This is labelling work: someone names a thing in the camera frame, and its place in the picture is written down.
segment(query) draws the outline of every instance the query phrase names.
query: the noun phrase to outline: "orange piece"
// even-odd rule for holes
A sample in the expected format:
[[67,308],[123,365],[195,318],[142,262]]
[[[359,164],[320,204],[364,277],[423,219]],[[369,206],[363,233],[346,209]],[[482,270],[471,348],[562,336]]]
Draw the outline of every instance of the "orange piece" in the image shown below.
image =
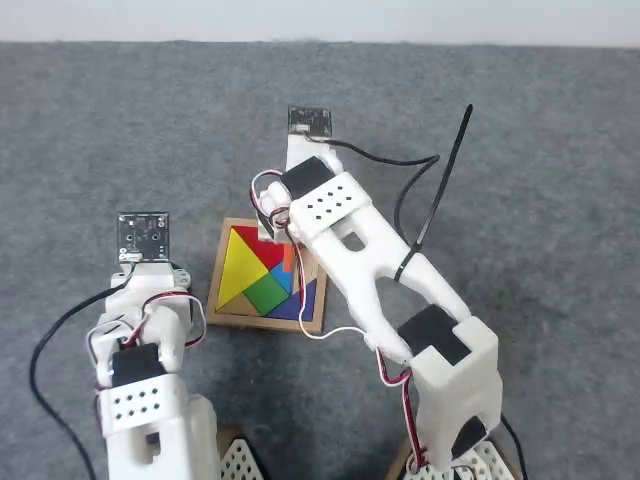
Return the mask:
[[285,245],[284,246],[284,259],[282,263],[282,271],[283,272],[293,272],[293,246]]

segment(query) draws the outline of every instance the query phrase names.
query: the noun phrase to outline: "purple piece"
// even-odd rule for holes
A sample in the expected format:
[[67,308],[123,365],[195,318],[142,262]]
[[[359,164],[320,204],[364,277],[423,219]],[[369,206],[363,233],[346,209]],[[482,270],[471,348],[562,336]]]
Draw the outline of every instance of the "purple piece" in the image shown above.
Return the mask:
[[[302,314],[302,320],[310,322],[313,317],[313,306],[316,299],[316,280],[307,283],[307,302],[304,313]],[[300,292],[287,298],[284,302],[271,310],[267,317],[269,318],[284,318],[285,320],[298,320],[298,313],[300,312]]]

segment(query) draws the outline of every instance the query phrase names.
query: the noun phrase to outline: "green square piece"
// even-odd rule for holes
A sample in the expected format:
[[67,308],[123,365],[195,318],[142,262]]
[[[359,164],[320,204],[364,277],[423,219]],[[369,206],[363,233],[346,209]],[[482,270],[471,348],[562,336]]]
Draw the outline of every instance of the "green square piece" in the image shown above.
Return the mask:
[[289,298],[287,291],[270,273],[247,288],[244,294],[262,316]]

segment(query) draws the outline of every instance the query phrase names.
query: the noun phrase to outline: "red triangle piece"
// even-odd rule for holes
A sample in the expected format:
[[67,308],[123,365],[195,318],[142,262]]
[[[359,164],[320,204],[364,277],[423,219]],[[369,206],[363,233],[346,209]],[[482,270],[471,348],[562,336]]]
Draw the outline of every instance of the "red triangle piece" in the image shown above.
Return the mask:
[[233,229],[249,245],[264,266],[271,270],[284,259],[284,245],[258,240],[258,227],[234,225]]

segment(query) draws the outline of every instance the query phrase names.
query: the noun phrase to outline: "blue triangle piece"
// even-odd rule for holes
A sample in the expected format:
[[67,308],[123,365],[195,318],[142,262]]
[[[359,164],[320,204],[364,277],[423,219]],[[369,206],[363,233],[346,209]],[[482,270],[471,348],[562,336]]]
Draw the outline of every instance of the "blue triangle piece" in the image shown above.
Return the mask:
[[293,285],[293,272],[284,271],[284,262],[280,262],[278,265],[273,267],[271,269],[271,275],[273,275],[280,286],[284,288],[289,295],[291,295],[291,288]]
[[[302,320],[310,322],[313,317],[313,306],[316,299],[316,280],[307,283],[307,302],[304,313],[302,314]],[[269,318],[284,318],[286,320],[298,320],[298,313],[300,312],[300,292],[287,298],[284,302],[271,310],[267,317]]]

